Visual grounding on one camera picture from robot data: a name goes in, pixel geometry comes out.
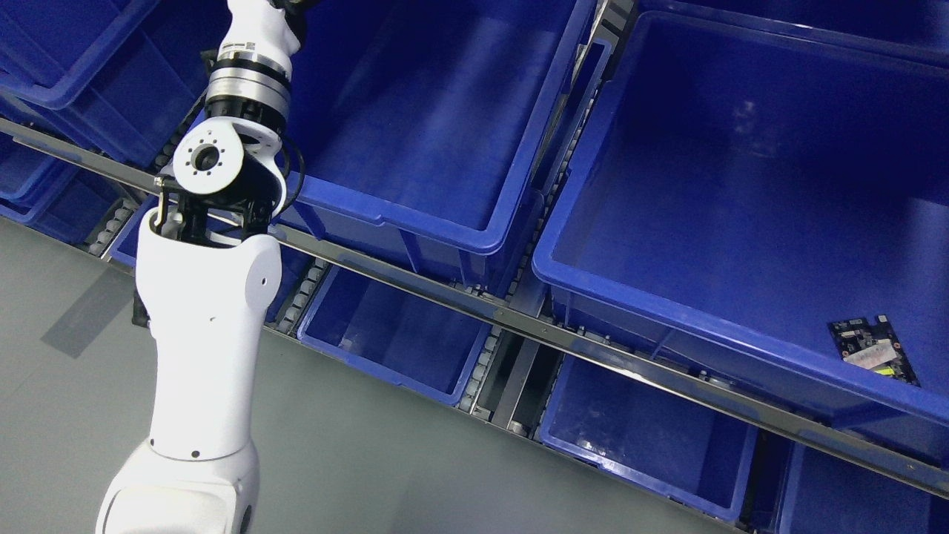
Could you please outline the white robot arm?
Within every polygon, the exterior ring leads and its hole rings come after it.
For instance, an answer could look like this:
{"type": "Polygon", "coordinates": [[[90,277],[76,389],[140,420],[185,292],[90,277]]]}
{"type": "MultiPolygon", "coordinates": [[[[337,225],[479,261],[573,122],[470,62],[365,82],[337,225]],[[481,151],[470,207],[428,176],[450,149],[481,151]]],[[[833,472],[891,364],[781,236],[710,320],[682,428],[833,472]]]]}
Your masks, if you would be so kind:
{"type": "Polygon", "coordinates": [[[205,117],[157,176],[138,229],[133,318],[156,342],[151,426],[106,490],[98,533],[246,533],[259,496],[251,404],[282,281],[284,133],[312,1],[231,1],[205,117]]]}

